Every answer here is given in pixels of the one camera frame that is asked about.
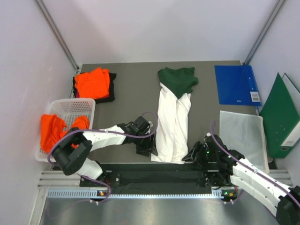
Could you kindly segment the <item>white green raglan t-shirt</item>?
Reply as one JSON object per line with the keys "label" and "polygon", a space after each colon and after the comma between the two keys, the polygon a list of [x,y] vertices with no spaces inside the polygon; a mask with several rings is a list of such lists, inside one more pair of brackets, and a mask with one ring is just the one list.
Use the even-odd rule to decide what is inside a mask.
{"label": "white green raglan t-shirt", "polygon": [[194,67],[165,67],[157,75],[161,86],[155,139],[157,154],[152,153],[151,161],[183,164],[182,159],[188,154],[191,93],[199,80],[195,77]]}

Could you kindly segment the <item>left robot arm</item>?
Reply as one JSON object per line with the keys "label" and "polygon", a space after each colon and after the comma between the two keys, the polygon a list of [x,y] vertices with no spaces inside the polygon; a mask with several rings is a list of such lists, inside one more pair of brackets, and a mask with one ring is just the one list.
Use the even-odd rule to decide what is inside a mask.
{"label": "left robot arm", "polygon": [[50,156],[66,176],[78,174],[101,186],[106,182],[106,174],[100,163],[88,159],[90,152],[112,145],[133,143],[137,154],[157,156],[155,137],[156,131],[151,131],[151,123],[142,116],[107,129],[75,127],[53,146]]}

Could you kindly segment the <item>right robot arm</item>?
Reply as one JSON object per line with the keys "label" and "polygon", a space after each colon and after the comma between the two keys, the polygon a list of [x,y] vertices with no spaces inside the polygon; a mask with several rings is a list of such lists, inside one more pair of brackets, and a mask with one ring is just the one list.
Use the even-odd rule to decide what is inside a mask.
{"label": "right robot arm", "polygon": [[300,187],[291,187],[267,175],[240,152],[228,149],[218,135],[208,133],[204,143],[197,141],[182,159],[191,162],[204,173],[205,183],[214,190],[222,190],[225,202],[234,202],[241,188],[258,200],[280,225],[300,223]]}

